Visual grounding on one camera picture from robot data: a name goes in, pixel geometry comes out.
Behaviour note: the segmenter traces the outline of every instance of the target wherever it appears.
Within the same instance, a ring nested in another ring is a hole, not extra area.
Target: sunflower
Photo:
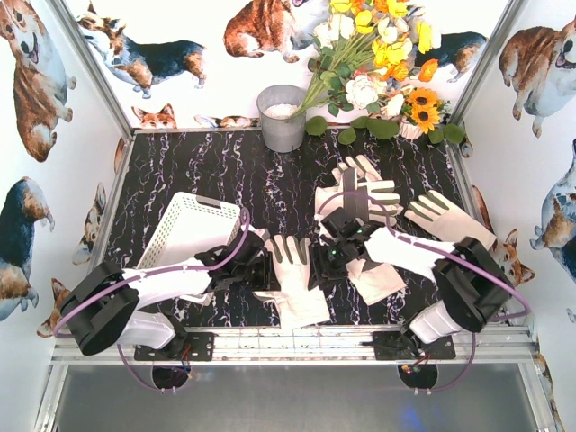
[[[438,95],[427,88],[417,88],[408,98],[411,105],[431,106],[438,103]]]
[[[432,105],[412,105],[412,120],[424,131],[429,133],[440,123],[440,113]]]

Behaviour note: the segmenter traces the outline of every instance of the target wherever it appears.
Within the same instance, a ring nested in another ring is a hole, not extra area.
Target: corgi wallpaper
[[[310,81],[311,34],[328,18],[329,0],[67,0],[94,58],[134,128],[257,126],[256,98],[268,86]],[[508,0],[423,0],[415,11],[443,33],[430,83],[457,103]],[[310,110],[346,123],[326,107]]]
[[[557,431],[576,430],[575,14],[576,0],[528,2],[464,116],[466,168],[499,237],[492,254],[534,310]]]
[[[122,132],[47,2],[0,0],[0,62],[0,429],[24,431],[58,306],[88,269]]]

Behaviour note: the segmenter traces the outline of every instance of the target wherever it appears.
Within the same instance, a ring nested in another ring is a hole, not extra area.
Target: orange flower
[[[438,60],[432,58],[431,60],[427,61],[422,65],[422,69],[420,70],[420,75],[418,79],[423,83],[429,83],[432,81],[434,74],[438,70]]]
[[[393,67],[392,76],[397,81],[404,81],[408,76],[408,66],[405,61],[401,61],[400,64]]]

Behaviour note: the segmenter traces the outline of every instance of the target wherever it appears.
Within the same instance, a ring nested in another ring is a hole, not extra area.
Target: black mounting plate
[[[407,360],[410,358],[400,352],[394,353],[390,349],[382,348],[391,347],[400,335],[399,331],[374,331],[372,333],[372,345],[376,360]],[[422,349],[430,354],[431,360],[453,360],[456,358],[454,341],[451,336],[441,337],[432,344],[423,345]]]
[[[189,351],[188,360],[190,362],[211,362],[214,353],[214,333],[208,332],[187,332],[184,347],[192,347]],[[180,360],[168,357],[159,349],[152,349],[149,346],[136,346],[134,360],[137,362],[164,362],[170,360]]]

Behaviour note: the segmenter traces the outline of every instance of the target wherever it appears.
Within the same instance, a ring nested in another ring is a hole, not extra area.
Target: gray floor
[[[414,396],[393,366],[194,370],[197,380],[174,396],[140,387],[122,366],[71,366],[59,432],[536,430],[515,364],[476,364],[455,388],[431,396]],[[461,370],[440,366],[439,382]]]

